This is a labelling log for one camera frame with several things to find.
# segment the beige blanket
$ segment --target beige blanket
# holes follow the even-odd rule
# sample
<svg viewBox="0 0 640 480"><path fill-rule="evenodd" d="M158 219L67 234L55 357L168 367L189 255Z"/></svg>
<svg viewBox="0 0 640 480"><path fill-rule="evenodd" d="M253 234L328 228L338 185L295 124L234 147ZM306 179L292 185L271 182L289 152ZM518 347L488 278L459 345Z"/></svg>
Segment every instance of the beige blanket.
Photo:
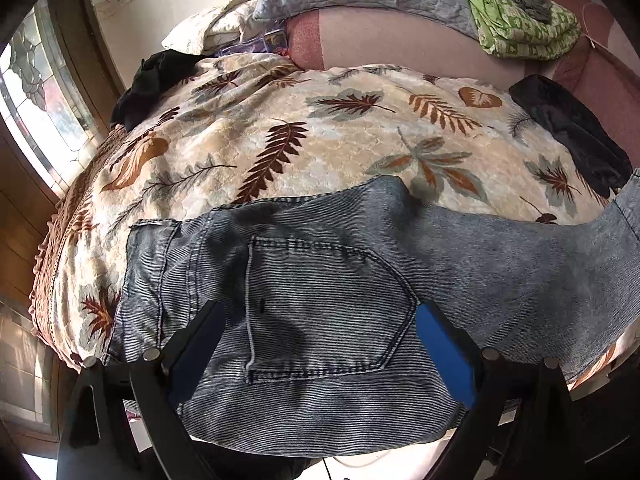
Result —
<svg viewBox="0 0 640 480"><path fill-rule="evenodd" d="M564 146L475 80L391 65L303 73L275 54L206 59L198 72L130 134L111 134L54 218L32 313L71 366L106 350L139 219L194 218L383 173L424 200L511 219L578 224L607 203Z"/></svg>

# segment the folded green blanket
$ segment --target folded green blanket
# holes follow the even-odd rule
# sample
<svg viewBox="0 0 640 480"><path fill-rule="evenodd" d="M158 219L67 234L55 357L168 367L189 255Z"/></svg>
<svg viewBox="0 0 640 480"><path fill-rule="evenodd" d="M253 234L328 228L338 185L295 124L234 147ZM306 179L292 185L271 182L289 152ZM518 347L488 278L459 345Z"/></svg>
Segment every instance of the folded green blanket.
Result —
<svg viewBox="0 0 640 480"><path fill-rule="evenodd" d="M551 24L538 22L512 0L469 0L482 49L494 56L555 59L580 38L580 23L572 12L556 3Z"/></svg>

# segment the stained glass window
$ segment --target stained glass window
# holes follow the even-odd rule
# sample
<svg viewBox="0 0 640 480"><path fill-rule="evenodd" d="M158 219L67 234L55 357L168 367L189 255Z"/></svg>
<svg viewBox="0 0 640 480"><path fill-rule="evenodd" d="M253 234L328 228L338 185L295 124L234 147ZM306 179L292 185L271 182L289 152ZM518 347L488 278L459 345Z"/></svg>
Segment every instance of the stained glass window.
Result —
<svg viewBox="0 0 640 480"><path fill-rule="evenodd" d="M0 114L27 160L59 196L104 137L60 52L39 0L0 55Z"/></svg>

